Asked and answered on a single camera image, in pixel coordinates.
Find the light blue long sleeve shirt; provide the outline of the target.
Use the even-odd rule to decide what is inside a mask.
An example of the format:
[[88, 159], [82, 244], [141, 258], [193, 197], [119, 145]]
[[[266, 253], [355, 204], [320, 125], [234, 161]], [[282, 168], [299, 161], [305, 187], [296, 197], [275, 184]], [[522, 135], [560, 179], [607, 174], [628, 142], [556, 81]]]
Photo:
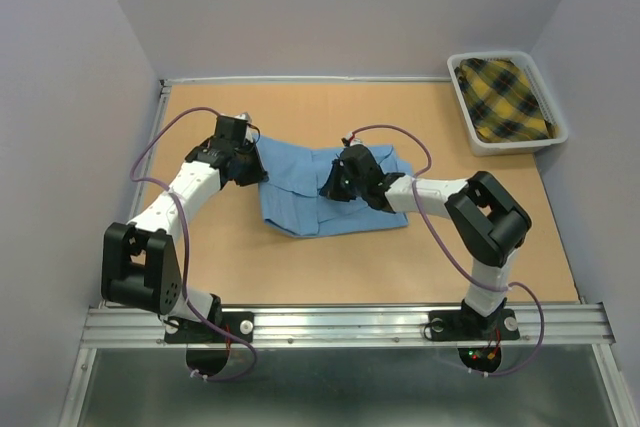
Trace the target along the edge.
[[269, 137], [258, 152], [268, 179], [259, 184], [265, 224], [294, 238], [320, 238], [404, 228], [407, 216], [370, 208], [362, 199], [349, 202], [320, 195], [339, 148], [310, 149]]

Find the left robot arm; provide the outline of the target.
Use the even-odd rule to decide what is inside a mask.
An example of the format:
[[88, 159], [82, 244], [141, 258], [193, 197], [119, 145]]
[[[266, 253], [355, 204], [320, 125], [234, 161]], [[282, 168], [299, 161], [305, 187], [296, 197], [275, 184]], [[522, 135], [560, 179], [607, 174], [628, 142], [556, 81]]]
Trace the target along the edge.
[[244, 187], [267, 180], [257, 149], [260, 137], [248, 114], [218, 115], [212, 135], [191, 149], [170, 183], [143, 179], [162, 191], [128, 222], [107, 228], [101, 272], [104, 300], [163, 320], [186, 320], [202, 341], [221, 333], [220, 298], [188, 287], [188, 263], [178, 259], [176, 245], [190, 242], [189, 223], [227, 183]]

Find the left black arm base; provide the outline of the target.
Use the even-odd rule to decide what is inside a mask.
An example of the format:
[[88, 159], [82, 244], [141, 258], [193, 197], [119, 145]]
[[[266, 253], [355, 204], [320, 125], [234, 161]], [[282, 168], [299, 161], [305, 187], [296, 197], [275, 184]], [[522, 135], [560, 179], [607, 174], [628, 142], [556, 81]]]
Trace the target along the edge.
[[[169, 317], [162, 320], [164, 342], [170, 345], [232, 343], [226, 336], [213, 331], [199, 321]], [[220, 329], [241, 340], [253, 341], [254, 314], [252, 312], [224, 312]]]

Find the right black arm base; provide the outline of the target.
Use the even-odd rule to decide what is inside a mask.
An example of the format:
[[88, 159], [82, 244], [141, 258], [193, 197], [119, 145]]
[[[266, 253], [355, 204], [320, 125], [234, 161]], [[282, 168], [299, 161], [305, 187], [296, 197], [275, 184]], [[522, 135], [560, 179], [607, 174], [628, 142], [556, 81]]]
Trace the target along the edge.
[[489, 341], [500, 334], [501, 340], [520, 339], [515, 312], [499, 308], [483, 317], [463, 305], [454, 310], [433, 310], [428, 314], [428, 338], [434, 342]]

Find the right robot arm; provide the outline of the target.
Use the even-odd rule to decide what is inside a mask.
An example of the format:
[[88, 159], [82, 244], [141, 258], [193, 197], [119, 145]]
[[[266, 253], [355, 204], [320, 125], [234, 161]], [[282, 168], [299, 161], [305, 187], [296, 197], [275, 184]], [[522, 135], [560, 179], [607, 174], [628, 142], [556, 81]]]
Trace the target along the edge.
[[[490, 173], [478, 171], [467, 179], [428, 180], [401, 172], [385, 172], [370, 149], [357, 144], [332, 161], [320, 195], [339, 202], [363, 200], [387, 213], [418, 213], [445, 256], [469, 282], [454, 321], [482, 337], [495, 329], [506, 303], [511, 263], [532, 227], [530, 216]], [[466, 272], [438, 236], [430, 218], [450, 220], [472, 258]]]

